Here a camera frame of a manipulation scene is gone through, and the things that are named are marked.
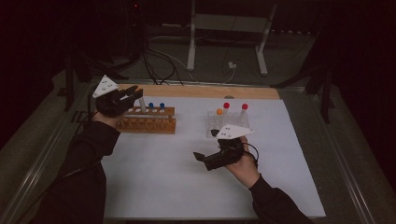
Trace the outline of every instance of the black sleeve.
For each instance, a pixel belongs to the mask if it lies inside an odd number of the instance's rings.
[[[281,189],[272,188],[262,176],[249,190],[253,196],[254,211],[259,218],[278,224],[313,223],[298,209],[289,195]]]
[[[106,175],[98,161],[112,154],[119,135],[114,128],[98,121],[76,135],[70,142],[58,178],[47,189],[30,223],[103,223]],[[81,171],[87,165],[89,169]],[[75,171],[80,172],[64,178]]]

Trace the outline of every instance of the white marker tag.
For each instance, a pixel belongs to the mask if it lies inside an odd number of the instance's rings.
[[[99,96],[105,95],[111,91],[114,91],[119,88],[119,85],[108,78],[106,75],[102,77],[98,87],[96,88],[95,92],[93,93],[92,97],[97,98]]]
[[[219,133],[216,135],[217,139],[234,139],[247,135],[249,133],[254,133],[252,129],[239,127],[231,124],[227,124],[221,128]]]

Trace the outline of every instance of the wooden test tube rack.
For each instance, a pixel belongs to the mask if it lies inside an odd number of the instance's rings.
[[[145,112],[141,107],[134,106],[119,122],[117,130],[121,133],[175,133],[174,107],[161,110],[154,106],[146,107],[146,110]]]

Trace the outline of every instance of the test tube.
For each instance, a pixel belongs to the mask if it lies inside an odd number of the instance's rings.
[[[241,114],[239,115],[239,124],[242,127],[246,127],[246,128],[248,126],[248,124],[246,123],[246,121],[247,121],[247,110],[248,110],[248,105],[247,104],[242,104]]]
[[[143,96],[139,98],[139,104],[140,104],[140,108],[142,109],[142,112],[146,113],[147,109],[146,109],[145,99],[143,99]]]
[[[229,103],[224,103],[223,105],[223,116],[225,116],[227,114],[228,108],[230,108],[230,104]]]
[[[216,127],[218,130],[220,130],[222,128],[222,123],[223,123],[223,116],[222,116],[222,109],[218,108],[216,110]]]

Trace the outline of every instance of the hand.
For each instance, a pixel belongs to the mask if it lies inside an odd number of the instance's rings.
[[[244,144],[244,150],[248,152],[248,140],[245,136],[241,137]],[[233,164],[225,166],[245,187],[250,189],[260,177],[260,173],[254,164],[253,158],[244,154],[242,158]]]
[[[103,122],[103,123],[113,127],[113,128],[116,128],[117,124],[125,116],[126,113],[127,113],[127,111],[125,111],[123,114],[121,114],[121,115],[119,115],[119,116],[117,116],[115,118],[110,118],[110,117],[106,117],[105,115],[103,115],[99,111],[95,111],[94,115],[92,117],[92,121],[100,121],[100,122]]]

